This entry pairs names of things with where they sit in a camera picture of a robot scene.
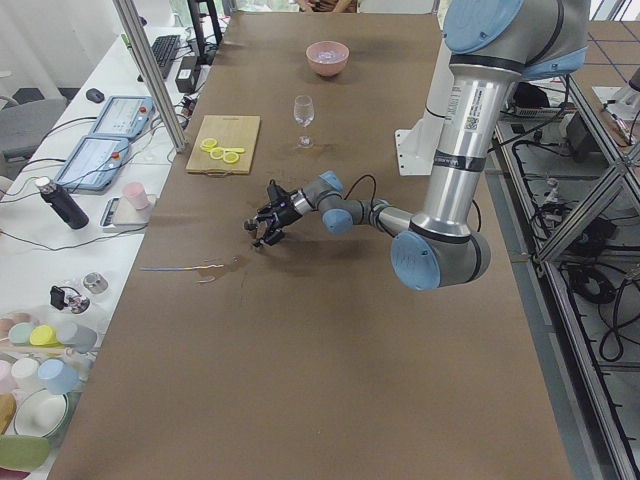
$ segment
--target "keyboard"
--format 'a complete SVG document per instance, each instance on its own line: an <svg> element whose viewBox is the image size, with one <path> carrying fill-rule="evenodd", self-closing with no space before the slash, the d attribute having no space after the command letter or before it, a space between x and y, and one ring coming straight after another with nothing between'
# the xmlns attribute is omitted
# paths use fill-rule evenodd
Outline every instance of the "keyboard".
<svg viewBox="0 0 640 480"><path fill-rule="evenodd" d="M151 45L151 51L156 57L163 79L169 76L171 65L176 58L176 52L179 47L180 35L163 35L156 38L153 45Z"/></svg>

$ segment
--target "white desk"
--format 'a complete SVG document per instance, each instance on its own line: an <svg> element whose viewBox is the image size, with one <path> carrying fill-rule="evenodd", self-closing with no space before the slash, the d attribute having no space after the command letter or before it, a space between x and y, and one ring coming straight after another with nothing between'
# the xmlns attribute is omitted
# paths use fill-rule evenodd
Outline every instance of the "white desk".
<svg viewBox="0 0 640 480"><path fill-rule="evenodd" d="M156 36L181 34L186 38L183 28L154 28L147 31L150 40ZM177 91L174 82L179 62L174 62L166 85L174 104L183 94ZM206 78L206 69L200 82ZM56 125L69 120L97 116L104 102L95 104L85 97L89 88L97 88L110 95L148 95L144 83L138 82L138 71L118 37L102 61L67 107ZM82 135L89 132L92 121L73 123L50 135L36 151L33 159L67 158ZM92 240L105 233L99 222L112 197L119 197L122 187L131 181L140 181L148 193L160 194L175 154L173 144L164 127L158 128L153 137L144 135L132 145L130 155L141 151L117 175L112 185L98 195L73 195L78 204L89 216L89 224L80 230L71 230L53 210L40 198L32 195L15 203L6 203L37 191L32 180L20 195L12 197L30 177L49 176L53 178L61 167L60 162L38 162L27 165L9 190L9 195L0 202L0 229L20 238L48 245L53 248L76 245ZM142 242L144 230L140 233L125 235L115 239L99 241L89 245L51 252L40 247L23 243L0 235L0 313L27 311L44 323L59 317L59 313L49 306L49 290L52 285L60 285L68 279L82 279L87 273L100 272L109 282L107 292L94 297L107 315L108 322L117 305L118 299L129 275L133 260ZM79 316L68 315L69 319L79 321ZM47 463L32 472L29 479L47 477L55 452Z"/></svg>

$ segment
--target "computer mouse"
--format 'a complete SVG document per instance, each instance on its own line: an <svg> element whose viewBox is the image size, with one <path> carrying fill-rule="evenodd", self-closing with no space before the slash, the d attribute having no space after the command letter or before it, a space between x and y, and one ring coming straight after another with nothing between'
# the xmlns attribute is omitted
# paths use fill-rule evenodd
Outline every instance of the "computer mouse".
<svg viewBox="0 0 640 480"><path fill-rule="evenodd" d="M87 99L91 100L94 103L101 103L104 100L104 93L102 93L97 88L90 88L87 90Z"/></svg>

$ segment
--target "gray chair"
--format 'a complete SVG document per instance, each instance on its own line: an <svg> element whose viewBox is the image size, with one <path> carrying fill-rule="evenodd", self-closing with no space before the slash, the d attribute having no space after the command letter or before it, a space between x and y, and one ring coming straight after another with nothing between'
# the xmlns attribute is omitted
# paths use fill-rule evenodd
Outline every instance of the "gray chair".
<svg viewBox="0 0 640 480"><path fill-rule="evenodd" d="M24 164L56 123L67 99L52 98L18 104L10 97L0 110L0 175L7 175L12 163Z"/></svg>

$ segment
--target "black bottle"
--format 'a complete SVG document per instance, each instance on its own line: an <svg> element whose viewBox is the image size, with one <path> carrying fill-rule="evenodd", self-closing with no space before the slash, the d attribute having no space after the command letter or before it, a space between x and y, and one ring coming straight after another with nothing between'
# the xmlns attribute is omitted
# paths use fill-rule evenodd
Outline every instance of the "black bottle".
<svg viewBox="0 0 640 480"><path fill-rule="evenodd" d="M36 187L40 190L42 199L74 230L89 223L89 217L82 211L76 201L71 198L60 185L53 183L49 177L36 179Z"/></svg>

